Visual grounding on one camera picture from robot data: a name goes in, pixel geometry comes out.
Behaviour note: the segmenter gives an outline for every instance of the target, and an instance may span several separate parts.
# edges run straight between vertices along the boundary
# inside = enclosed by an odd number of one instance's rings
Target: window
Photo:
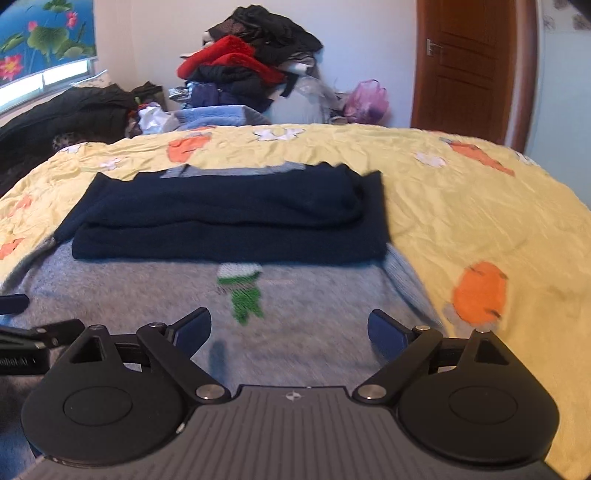
[[[89,60],[82,60],[11,82],[0,87],[0,113],[91,76],[92,64]]]

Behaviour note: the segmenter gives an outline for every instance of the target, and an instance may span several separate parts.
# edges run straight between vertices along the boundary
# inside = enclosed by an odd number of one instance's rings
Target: green embroidered figure
[[[241,325],[248,324],[251,313],[263,318],[261,292],[256,286],[261,271],[259,264],[222,264],[217,271],[217,283],[224,293],[232,294],[233,315]]]

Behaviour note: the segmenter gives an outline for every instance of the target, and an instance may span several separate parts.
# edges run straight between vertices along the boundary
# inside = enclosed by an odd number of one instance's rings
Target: ribbed gray surface
[[[25,480],[557,480],[542,463],[459,469],[415,447],[384,408],[341,388],[245,387],[196,410],[160,451],[126,465],[77,469],[44,460]]]

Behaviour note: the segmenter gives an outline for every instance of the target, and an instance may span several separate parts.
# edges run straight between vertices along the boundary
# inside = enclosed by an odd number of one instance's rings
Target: door handle
[[[439,52],[443,52],[443,47],[441,45],[436,44],[430,38],[427,39],[427,57],[433,57],[435,49],[438,48]]]

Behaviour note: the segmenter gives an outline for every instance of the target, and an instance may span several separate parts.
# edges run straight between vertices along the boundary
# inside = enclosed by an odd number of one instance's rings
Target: window frame
[[[32,75],[28,75],[26,77],[15,80],[15,82],[18,82],[20,80],[24,80],[29,77],[34,77],[34,76],[40,75],[41,76],[41,89],[37,89],[31,93],[28,93],[26,95],[22,95],[18,98],[15,98],[14,100],[12,100],[8,103],[5,103],[4,105],[0,105],[0,116],[6,115],[6,114],[10,113],[11,111],[18,109],[19,107],[22,107],[26,103],[30,103],[35,100],[42,99],[44,97],[48,97],[54,93],[63,92],[65,90],[67,90],[74,83],[81,82],[82,80],[92,78],[95,75],[95,62],[92,59],[85,59],[85,60],[78,60],[78,61],[85,61],[86,62],[87,66],[88,66],[87,72],[82,73],[80,75],[75,75],[73,77],[68,77],[68,78],[61,80],[59,82],[50,83],[49,85],[46,85],[45,78],[44,78],[43,74],[49,70],[58,69],[58,68],[63,67],[67,64],[59,65],[57,67],[52,67],[52,68],[46,69],[46,70],[42,70],[42,71],[36,72]]]

